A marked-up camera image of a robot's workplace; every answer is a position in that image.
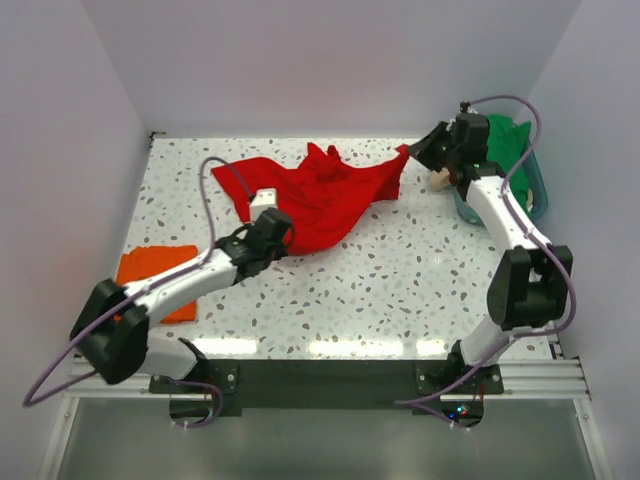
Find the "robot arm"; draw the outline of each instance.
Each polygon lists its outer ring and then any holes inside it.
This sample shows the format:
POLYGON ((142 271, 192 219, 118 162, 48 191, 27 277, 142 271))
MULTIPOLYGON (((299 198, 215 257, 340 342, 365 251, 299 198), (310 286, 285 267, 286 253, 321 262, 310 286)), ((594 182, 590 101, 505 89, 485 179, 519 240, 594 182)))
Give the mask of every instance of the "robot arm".
POLYGON ((231 287, 269 267, 285 255, 284 239, 292 228, 288 215, 275 208, 263 211, 255 223, 217 240, 213 252, 154 277, 118 286, 113 280, 100 282, 91 293, 70 338, 114 305, 135 299, 88 334, 78 350, 108 384, 116 384, 134 373, 188 377, 206 381, 207 372, 197 365, 204 360, 185 339, 149 335, 169 313, 215 290, 231 287), (241 238, 240 232, 246 230, 241 238))
POLYGON ((553 246, 522 211, 511 189, 503 188, 505 172, 486 159, 489 121, 470 113, 468 107, 461 104, 461 113, 452 124, 440 122, 409 147, 410 155, 430 170, 449 170, 451 184, 480 216, 502 255, 487 292, 488 314, 471 334, 454 345, 449 368, 440 378, 442 384, 460 377, 467 367, 477 365, 491 352, 495 353, 484 365, 497 363, 514 335, 542 328, 564 313, 567 285, 532 238, 546 245, 569 273, 573 262, 571 251, 553 246), (516 212, 518 221, 506 203, 516 212))

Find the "wire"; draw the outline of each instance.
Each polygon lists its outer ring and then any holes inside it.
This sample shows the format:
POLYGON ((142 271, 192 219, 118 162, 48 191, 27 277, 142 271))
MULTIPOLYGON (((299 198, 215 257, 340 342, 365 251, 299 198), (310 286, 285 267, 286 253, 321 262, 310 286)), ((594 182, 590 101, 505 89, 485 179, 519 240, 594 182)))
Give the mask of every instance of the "wire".
POLYGON ((231 236, 232 237, 237 237, 238 235, 240 235, 242 232, 244 232, 248 228, 249 228, 249 224, 245 223, 241 227, 238 227, 233 232, 231 232, 231 236))
POLYGON ((233 172, 233 174, 236 176, 236 178, 238 179, 238 181, 240 182, 240 185, 242 185, 242 188, 244 189, 245 193, 247 194, 247 200, 249 202, 251 201, 251 199, 255 196, 255 194, 251 191, 251 189, 249 188, 249 185, 247 184, 246 180, 244 179, 244 177, 242 176, 242 174, 238 171, 238 169, 236 167, 234 167, 231 163, 227 162, 226 160, 223 160, 220 157, 209 157, 209 158, 207 158, 207 160, 212 160, 212 161, 216 161, 218 163, 221 163, 222 165, 227 167, 229 170, 231 170, 233 172))
MULTIPOLYGON (((133 302, 135 302, 138 298, 140 298, 143 295, 146 295, 148 292, 154 290, 155 288, 158 288, 159 286, 170 282, 172 280, 175 280, 176 278, 179 278, 183 275, 186 275, 190 272, 193 272, 194 270, 197 270, 198 268, 200 268, 201 265, 207 263, 210 259, 211 256, 213 255, 213 251, 215 249, 215 244, 216 244, 216 234, 215 234, 215 226, 214 226, 214 221, 213 221, 213 216, 211 215, 211 211, 208 208, 207 205, 207 195, 205 193, 205 189, 204 189, 204 177, 205 177, 205 167, 209 162, 219 162, 222 163, 223 165, 226 165, 227 167, 229 167, 231 169, 232 172, 234 172, 234 174, 238 177, 238 180, 240 181, 240 183, 242 183, 243 187, 246 189, 249 196, 251 196, 251 190, 249 189, 249 187, 247 186, 247 183, 244 181, 244 179, 242 178, 242 175, 240 175, 240 172, 238 172, 238 170, 233 167, 230 163, 228 163, 227 161, 219 158, 219 157, 208 157, 205 158, 202 163, 200 164, 200 170, 199 170, 199 177, 198 177, 198 184, 200 186, 200 199, 202 200, 202 205, 204 207, 204 211, 207 217, 207 225, 209 227, 209 238, 210 238, 210 244, 209 244, 209 248, 207 250, 207 253, 204 255, 204 257, 202 257, 202 259, 200 260, 200 262, 198 263, 194 263, 190 266, 187 266, 185 268, 182 268, 170 275, 167 275, 166 277, 160 278, 158 280, 156 280, 155 282, 152 282, 150 285, 148 285, 147 288, 139 290, 138 292, 132 294, 131 296, 127 297, 126 299, 124 299, 122 302, 118 303, 117 305, 113 306, 112 308, 110 308, 109 310, 107 310, 106 312, 104 312, 102 315, 100 315, 98 318, 96 318, 94 321, 92 321, 89 325, 87 325, 84 329, 82 329, 80 331, 80 333, 78 333, 78 335, 76 335, 67 345, 67 347, 60 353, 60 355, 58 355, 46 368, 45 370, 42 372, 42 374, 40 374, 40 376, 36 379, 36 381, 34 382, 34 384, 31 386, 31 388, 29 388, 29 390, 27 391, 27 394, 24 397, 24 400, 22 401, 22 406, 23 407, 32 407, 34 405, 37 405, 40 402, 45 401, 46 399, 52 397, 53 395, 55 395, 56 393, 61 392, 62 390, 65 390, 67 388, 69 388, 72 385, 75 385, 76 383, 79 383, 83 380, 86 380, 89 377, 92 377, 93 375, 95 375, 96 373, 98 373, 97 370, 93 370, 89 373, 86 373, 78 378, 74 378, 72 380, 69 380, 65 383, 62 383, 61 385, 58 385, 57 387, 54 387, 48 391, 46 391, 45 393, 36 396, 36 393, 38 392, 38 390, 40 389, 40 387, 42 387, 42 385, 44 384, 44 382, 47 380, 47 378, 49 378, 49 376, 51 376, 51 374, 53 373, 53 371, 60 365, 60 363, 62 363, 62 360, 64 360, 64 358, 73 351, 74 348, 76 348, 80 342, 82 342, 85 338, 87 338, 87 336, 89 336, 89 334, 91 332, 93 332, 96 328, 98 328, 100 325, 102 325, 104 322, 106 322, 107 320, 109 320, 110 318, 112 318, 114 315, 120 313, 122 311, 122 309, 124 309, 125 307, 129 306, 130 304, 132 304, 133 302)), ((208 385, 207 388, 213 387, 213 389, 217 390, 216 387, 212 386, 212 385, 208 385)))
POLYGON ((189 423, 187 421, 184 421, 183 423, 178 423, 178 422, 174 422, 177 425, 180 425, 181 427, 184 428, 197 428, 197 427, 204 427, 205 425, 209 425, 211 422, 213 422, 216 418, 218 418, 220 416, 220 413, 222 413, 222 407, 224 406, 224 399, 223 399, 223 395, 222 392, 220 391, 220 389, 218 387, 216 387, 215 385, 213 385, 212 383, 204 383, 204 382, 190 382, 190 381, 186 381, 186 380, 175 380, 173 378, 169 378, 169 377, 165 377, 167 378, 167 380, 169 380, 171 383, 175 383, 176 385, 184 385, 186 387, 200 387, 200 388, 204 388, 207 390, 211 390, 211 392, 213 393, 212 396, 215 396, 218 398, 218 407, 215 410, 211 410, 211 413, 209 414, 209 416, 207 418, 204 418, 202 420, 198 420, 197 422, 193 422, 193 423, 189 423))
POLYGON ((490 358, 492 358, 496 353, 498 353, 504 347, 508 346, 511 342, 515 342, 516 340, 518 340, 520 338, 525 338, 525 337, 541 337, 541 336, 551 335, 551 334, 554 334, 554 333, 561 333, 561 332, 565 331, 567 328, 569 328, 569 326, 571 325, 571 323, 573 322, 573 320, 575 318, 575 315, 576 315, 576 291, 575 291, 575 286, 573 285, 573 281, 571 280, 571 276, 569 275, 569 272, 567 272, 567 270, 564 268, 564 265, 562 265, 562 262, 558 259, 558 257, 556 257, 554 255, 554 253, 551 251, 551 249, 549 247, 547 247, 547 245, 544 244, 544 242, 542 242, 540 239, 538 239, 535 235, 529 233, 527 226, 525 225, 524 221, 520 217, 520 212, 511 204, 511 202, 509 201, 509 196, 508 195, 504 195, 505 190, 509 186, 509 181, 511 180, 511 177, 513 177, 515 172, 522 166, 522 164, 529 157, 529 155, 531 154, 531 152, 533 151, 535 146, 538 144, 538 141, 540 140, 540 134, 542 132, 542 119, 540 118, 540 113, 538 112, 538 110, 527 99, 525 99, 523 97, 520 97, 520 96, 517 96, 517 95, 495 95, 495 96, 491 96, 491 97, 484 97, 484 98, 480 98, 478 100, 474 100, 473 102, 470 102, 470 105, 476 105, 478 103, 483 103, 483 102, 487 102, 487 101, 490 101, 490 100, 498 100, 498 99, 515 100, 517 102, 522 103, 523 105, 525 105, 531 111, 531 113, 533 114, 534 119, 535 119, 536 135, 535 135, 533 141, 531 142, 531 145, 529 146, 529 148, 527 148, 527 150, 522 154, 520 159, 513 165, 513 167, 511 167, 511 169, 509 170, 509 172, 505 176, 504 181, 502 182, 502 186, 500 188, 500 193, 502 194, 501 196, 502 196, 502 199, 504 201, 505 207, 509 211, 509 214, 513 217, 514 221, 518 224, 518 227, 520 228, 522 233, 525 235, 525 237, 529 238, 533 244, 535 244, 540 250, 542 250, 544 252, 544 254, 549 258, 549 260, 551 262, 553 262, 555 267, 560 272, 560 275, 562 276, 563 280, 565 281, 565 283, 567 285, 567 289, 569 291, 569 301, 570 301, 569 314, 567 315, 566 320, 560 326, 557 326, 557 327, 554 327, 554 328, 551 328, 551 329, 548 329, 548 330, 538 331, 538 332, 516 333, 511 337, 511 340, 504 339, 502 342, 500 342, 498 345, 496 345, 493 349, 491 349, 489 352, 487 352, 480 359, 480 361, 478 363, 476 363, 466 374, 464 374, 458 380, 453 382, 448 387, 443 388, 439 392, 433 393, 431 395, 427 395, 426 397, 416 398, 416 399, 413 399, 413 400, 396 400, 394 402, 395 405, 403 405, 403 406, 411 406, 411 407, 415 407, 415 408, 421 408, 421 407, 424 406, 424 405, 422 405, 423 402, 428 402, 428 401, 431 401, 431 400, 438 399, 442 395, 445 395, 445 394, 455 390, 460 385, 462 385, 464 382, 469 380, 473 375, 476 374, 476 372, 478 370, 480 370, 484 366, 485 363, 487 363, 487 361, 489 361, 490 358))

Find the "teal basket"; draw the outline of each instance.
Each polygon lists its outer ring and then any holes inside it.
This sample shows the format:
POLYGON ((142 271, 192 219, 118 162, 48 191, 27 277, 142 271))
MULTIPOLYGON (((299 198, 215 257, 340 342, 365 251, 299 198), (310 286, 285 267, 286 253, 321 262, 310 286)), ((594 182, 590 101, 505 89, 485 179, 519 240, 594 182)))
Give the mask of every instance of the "teal basket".
MULTIPOLYGON (((529 148, 531 144, 527 142, 522 150, 524 153, 527 148, 529 148)), ((544 182, 542 181, 542 174, 540 173, 540 167, 538 167, 538 161, 536 160, 536 155, 532 151, 527 159, 522 164, 522 168, 524 169, 524 173, 529 179, 529 189, 533 192, 533 208, 530 212, 527 212, 529 215, 529 219, 532 222, 536 222, 538 219, 544 215, 544 212, 547 211, 547 207, 549 206, 549 199, 547 198, 547 190, 544 188, 544 182)), ((453 189, 453 198, 456 202, 456 210, 458 210, 458 215, 462 217, 465 222, 471 223, 473 225, 482 225, 482 220, 478 216, 473 209, 469 208, 467 204, 462 200, 462 197, 458 193, 458 191, 453 189)))

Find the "orange cloth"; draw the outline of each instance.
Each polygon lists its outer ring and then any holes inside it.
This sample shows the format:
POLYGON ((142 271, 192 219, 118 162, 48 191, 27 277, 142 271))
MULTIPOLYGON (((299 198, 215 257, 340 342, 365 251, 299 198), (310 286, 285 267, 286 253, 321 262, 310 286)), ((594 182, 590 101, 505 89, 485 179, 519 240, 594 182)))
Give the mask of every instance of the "orange cloth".
MULTIPOLYGON (((198 248, 195 245, 134 248, 131 253, 125 253, 122 256, 116 283, 118 285, 124 285, 125 283, 153 277, 165 270, 189 261, 197 255, 198 248)), ((162 320, 161 323, 174 324, 195 322, 195 320, 196 302, 192 302, 171 313, 167 318, 162 320)))

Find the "white wall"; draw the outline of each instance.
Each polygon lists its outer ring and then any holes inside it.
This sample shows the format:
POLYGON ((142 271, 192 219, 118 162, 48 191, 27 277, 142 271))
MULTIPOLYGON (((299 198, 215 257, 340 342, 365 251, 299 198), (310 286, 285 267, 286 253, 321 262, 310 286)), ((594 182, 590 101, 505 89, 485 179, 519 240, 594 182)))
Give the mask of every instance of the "white wall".
POLYGON ((0 5, 0 478, 36 478, 59 399, 25 410, 115 267, 145 134, 77 0, 0 5))
POLYGON ((83 1, 144 122, 184 136, 424 134, 528 94, 580 3, 83 1))
POLYGON ((619 479, 640 472, 640 3, 583 0, 530 99, 543 116, 543 227, 575 255, 579 354, 619 479))

